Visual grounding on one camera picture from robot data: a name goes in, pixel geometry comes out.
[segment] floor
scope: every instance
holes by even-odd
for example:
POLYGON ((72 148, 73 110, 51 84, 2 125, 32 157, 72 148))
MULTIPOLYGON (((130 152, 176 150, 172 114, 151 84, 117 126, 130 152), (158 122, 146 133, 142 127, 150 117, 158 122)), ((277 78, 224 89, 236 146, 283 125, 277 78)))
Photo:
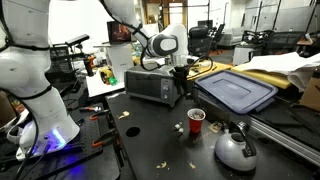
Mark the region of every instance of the floor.
POLYGON ((216 52, 211 52, 210 57, 213 61, 223 63, 223 64, 231 64, 233 60, 233 53, 234 49, 229 50, 221 50, 219 49, 219 54, 216 54, 216 52))

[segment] computer screen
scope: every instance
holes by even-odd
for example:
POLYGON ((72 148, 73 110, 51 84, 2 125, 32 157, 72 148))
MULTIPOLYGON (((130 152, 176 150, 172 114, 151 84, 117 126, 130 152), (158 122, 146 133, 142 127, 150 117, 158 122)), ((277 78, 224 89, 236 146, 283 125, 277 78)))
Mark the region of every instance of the computer screen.
POLYGON ((107 22, 109 42, 131 42, 131 33, 128 28, 116 21, 107 22))

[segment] box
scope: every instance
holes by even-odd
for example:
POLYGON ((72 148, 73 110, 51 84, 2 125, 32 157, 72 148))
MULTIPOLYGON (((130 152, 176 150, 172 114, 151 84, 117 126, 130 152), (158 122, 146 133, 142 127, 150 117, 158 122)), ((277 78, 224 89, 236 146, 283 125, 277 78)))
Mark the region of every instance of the box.
POLYGON ((300 104, 320 111, 320 71, 315 71, 302 95, 300 104))

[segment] food crumb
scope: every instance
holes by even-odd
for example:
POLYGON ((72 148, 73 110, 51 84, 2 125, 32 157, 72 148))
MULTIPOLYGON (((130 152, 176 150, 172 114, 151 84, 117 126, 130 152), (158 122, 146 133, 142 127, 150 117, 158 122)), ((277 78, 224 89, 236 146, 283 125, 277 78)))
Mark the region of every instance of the food crumb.
POLYGON ((192 169, 195 169, 196 166, 194 164, 192 164, 192 162, 189 162, 189 166, 192 168, 192 169))
POLYGON ((118 119, 127 117, 127 116, 129 116, 129 115, 130 115, 130 113, 129 113, 128 111, 124 111, 124 112, 122 113, 122 115, 121 115, 120 117, 118 117, 118 119))
POLYGON ((161 163, 161 165, 156 166, 157 169, 163 169, 167 166, 167 162, 164 161, 163 163, 161 163))

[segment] microwave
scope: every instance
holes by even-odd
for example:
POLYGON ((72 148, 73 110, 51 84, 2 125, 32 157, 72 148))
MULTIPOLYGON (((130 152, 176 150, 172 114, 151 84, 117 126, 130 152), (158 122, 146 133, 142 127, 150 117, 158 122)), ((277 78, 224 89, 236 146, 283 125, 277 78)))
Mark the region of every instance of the microwave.
MULTIPOLYGON (((146 69, 154 68, 154 64, 146 64, 146 69)), ((173 67, 163 66, 161 69, 146 71, 141 66, 134 66, 125 71, 125 90, 129 96, 157 101, 174 106, 180 97, 174 77, 170 71, 173 67)))

